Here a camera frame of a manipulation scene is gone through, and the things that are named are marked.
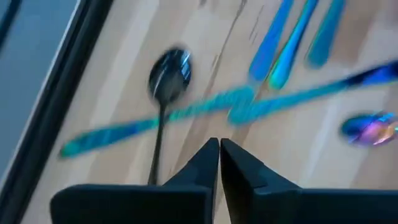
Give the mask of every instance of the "light wood grain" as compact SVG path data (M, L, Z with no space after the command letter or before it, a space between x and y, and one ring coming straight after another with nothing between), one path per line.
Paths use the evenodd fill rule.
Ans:
M395 0L350 0L333 55L309 70L305 54L330 1L320 1L303 37L292 76L282 92L308 88L397 58ZM23 223L51 223L49 201L73 184L145 184L155 131L102 151L60 161L62 144L103 125L156 114L147 92L149 71L171 45L192 51L193 79L177 103L240 85L278 9L277 0L117 0L32 197ZM294 2L283 45L304 4ZM396 189L398 142L377 149L346 144L338 135L344 119L360 111L398 112L397 85L377 86L322 98L250 126L234 128L226 112L166 127L161 182L178 172L210 137L232 138L267 166L302 187ZM218 183L215 223L229 223Z

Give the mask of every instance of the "black spoon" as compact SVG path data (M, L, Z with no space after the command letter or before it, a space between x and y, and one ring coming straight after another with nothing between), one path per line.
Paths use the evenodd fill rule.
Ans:
M149 91L159 103L159 127L148 184L157 184L163 127L167 120L166 107L187 89L191 80L191 72L190 53L178 48L166 51L150 71Z

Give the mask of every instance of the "gray surface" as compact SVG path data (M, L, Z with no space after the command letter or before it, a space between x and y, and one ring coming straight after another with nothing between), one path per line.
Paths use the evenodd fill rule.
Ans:
M0 13L4 12L3 3ZM22 0L0 52L1 176L16 150L75 5L76 0Z

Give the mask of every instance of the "wooden table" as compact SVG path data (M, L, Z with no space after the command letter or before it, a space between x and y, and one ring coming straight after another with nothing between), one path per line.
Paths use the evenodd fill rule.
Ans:
M282 93L346 77L398 56L398 1L350 0L333 53L320 70L304 64L330 1L319 2ZM145 184L155 131L76 159L57 158L62 144L87 129L157 113L147 91L149 71L171 45L193 54L193 80L176 106L244 83L247 70L278 9L276 0L115 1L86 67L63 128L23 223L51 223L49 201L73 184ZM279 48L304 0L290 13ZM353 147L338 134L344 119L361 111L398 111L397 85L348 91L234 128L226 112L166 127L161 182L179 171L209 137L231 138L265 165L302 187L396 189L398 143ZM215 223L229 223L221 183Z

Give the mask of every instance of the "black frame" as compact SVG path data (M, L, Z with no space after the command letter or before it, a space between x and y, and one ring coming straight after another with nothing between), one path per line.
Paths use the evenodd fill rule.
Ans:
M81 0L0 195L0 224L22 221L113 0Z

